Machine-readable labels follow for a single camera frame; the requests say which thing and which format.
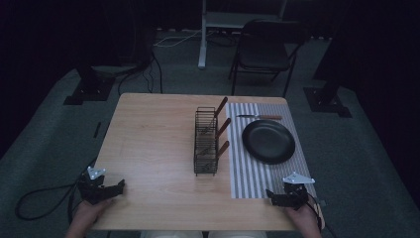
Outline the black round plate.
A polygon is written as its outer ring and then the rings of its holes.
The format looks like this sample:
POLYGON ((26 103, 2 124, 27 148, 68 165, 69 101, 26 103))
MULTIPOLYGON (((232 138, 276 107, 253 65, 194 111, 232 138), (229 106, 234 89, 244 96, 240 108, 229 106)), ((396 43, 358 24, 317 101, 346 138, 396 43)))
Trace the black round plate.
POLYGON ((268 165, 288 161, 296 148, 291 132, 270 120, 257 120, 247 125, 242 133, 242 141, 251 156, 268 165))

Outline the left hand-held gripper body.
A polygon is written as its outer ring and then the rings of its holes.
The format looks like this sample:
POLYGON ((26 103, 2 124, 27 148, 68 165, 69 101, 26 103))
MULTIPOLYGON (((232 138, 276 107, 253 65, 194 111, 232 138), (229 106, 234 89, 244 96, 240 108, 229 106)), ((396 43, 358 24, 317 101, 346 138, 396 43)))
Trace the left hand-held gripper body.
POLYGON ((110 198, 107 188, 103 185, 105 169, 88 167, 77 182, 81 198, 94 205, 110 198))

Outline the grey white striped placemat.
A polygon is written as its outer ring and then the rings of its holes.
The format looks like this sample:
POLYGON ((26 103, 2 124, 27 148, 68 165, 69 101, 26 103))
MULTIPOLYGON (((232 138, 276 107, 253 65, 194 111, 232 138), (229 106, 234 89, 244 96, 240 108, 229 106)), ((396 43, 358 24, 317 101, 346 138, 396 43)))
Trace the grey white striped placemat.
POLYGON ((266 190, 284 193, 283 178, 297 173, 311 178, 306 160, 295 130, 290 110, 286 104, 269 103, 228 103, 226 115, 232 119, 228 127, 230 142, 230 181, 233 198, 266 198, 266 190), (279 165, 267 165, 256 160, 246 150, 242 133, 255 118, 244 115, 279 115, 278 121, 289 130, 295 140, 295 152, 286 162, 279 165))

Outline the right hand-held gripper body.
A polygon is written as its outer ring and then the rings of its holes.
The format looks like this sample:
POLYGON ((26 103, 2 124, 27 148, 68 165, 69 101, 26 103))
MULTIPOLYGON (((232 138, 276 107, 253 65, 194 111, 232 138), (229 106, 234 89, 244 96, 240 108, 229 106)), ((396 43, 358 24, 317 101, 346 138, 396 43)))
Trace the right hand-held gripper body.
POLYGON ((303 176, 297 172, 282 179, 284 198, 282 199, 282 206, 292 207, 298 210, 302 205, 309 200, 306 184, 313 184, 314 178, 303 176))

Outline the black folding chair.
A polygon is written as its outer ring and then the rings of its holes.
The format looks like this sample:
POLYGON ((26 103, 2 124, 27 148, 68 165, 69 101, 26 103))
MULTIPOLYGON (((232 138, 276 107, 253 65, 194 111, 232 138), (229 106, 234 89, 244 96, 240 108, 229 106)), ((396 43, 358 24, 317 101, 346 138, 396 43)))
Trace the black folding chair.
POLYGON ((299 22, 255 19, 241 30, 229 72, 231 94, 236 91, 239 73, 272 74, 275 80, 288 72, 282 96, 286 95, 297 53, 308 39, 307 29, 299 22))

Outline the black stand base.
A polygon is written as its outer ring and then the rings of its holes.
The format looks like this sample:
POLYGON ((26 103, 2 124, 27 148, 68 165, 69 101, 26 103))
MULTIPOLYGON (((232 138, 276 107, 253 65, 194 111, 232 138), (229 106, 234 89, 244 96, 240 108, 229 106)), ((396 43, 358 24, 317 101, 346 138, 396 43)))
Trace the black stand base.
POLYGON ((99 75, 91 66, 76 68, 80 80, 71 95, 64 99, 64 105, 82 105, 85 101, 106 101, 109 97, 114 77, 99 75))
POLYGON ((304 87, 307 102, 312 112, 336 113, 342 118, 351 118, 348 107, 338 96, 340 84, 335 80, 327 81, 323 87, 304 87))

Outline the wooden-handled cutlery piece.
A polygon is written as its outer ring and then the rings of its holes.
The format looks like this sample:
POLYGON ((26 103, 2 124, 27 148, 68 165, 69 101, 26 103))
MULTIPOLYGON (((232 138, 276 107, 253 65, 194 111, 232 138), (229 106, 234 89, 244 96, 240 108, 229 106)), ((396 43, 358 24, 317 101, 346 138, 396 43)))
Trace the wooden-handled cutlery piece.
POLYGON ((218 126, 216 130, 210 130, 206 134, 202 134, 201 131, 204 127, 200 127, 198 135, 196 136, 196 147, 198 149, 199 156, 213 155, 216 158, 216 154, 219 149, 223 146, 219 145, 222 134, 227 130, 231 124, 231 119, 227 118, 225 122, 218 126))
POLYGON ((216 130, 217 129, 217 123, 218 123, 218 116, 222 109, 224 108, 225 104, 228 101, 228 97, 225 96, 221 103, 219 104, 217 109, 214 109, 211 111, 210 109, 203 112, 204 118, 209 122, 209 124, 204 127, 201 131, 202 134, 206 134, 210 130, 216 130))
POLYGON ((202 172, 205 174, 213 174, 215 175, 218 170, 218 163, 221 158, 221 156, 224 154, 224 152, 229 148, 230 142, 226 141, 223 146, 219 149, 219 151, 216 154, 216 159, 213 161, 210 161, 206 163, 202 169, 202 172))

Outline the white metal stand frame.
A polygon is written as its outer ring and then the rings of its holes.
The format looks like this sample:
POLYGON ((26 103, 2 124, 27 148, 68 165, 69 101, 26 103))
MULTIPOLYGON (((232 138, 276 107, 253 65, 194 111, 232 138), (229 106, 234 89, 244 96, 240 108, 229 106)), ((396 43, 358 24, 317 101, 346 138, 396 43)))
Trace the white metal stand frame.
POLYGON ((198 68, 206 67, 207 55, 207 30, 209 28, 219 29, 241 29, 247 22, 254 19, 282 20, 286 5, 289 0, 280 0, 280 8, 277 14, 252 14, 252 13, 226 13, 211 12, 207 10, 207 0, 201 0, 201 42, 198 58, 198 68))

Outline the wooden-handled knife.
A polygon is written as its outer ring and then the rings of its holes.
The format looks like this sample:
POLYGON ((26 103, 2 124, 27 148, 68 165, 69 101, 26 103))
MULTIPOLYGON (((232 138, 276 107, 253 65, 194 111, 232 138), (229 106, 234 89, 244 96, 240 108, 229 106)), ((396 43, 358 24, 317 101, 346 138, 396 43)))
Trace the wooden-handled knife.
POLYGON ((236 117, 239 118, 255 118, 255 119, 265 119, 265 120, 282 120, 282 116, 280 115, 237 115, 236 117))

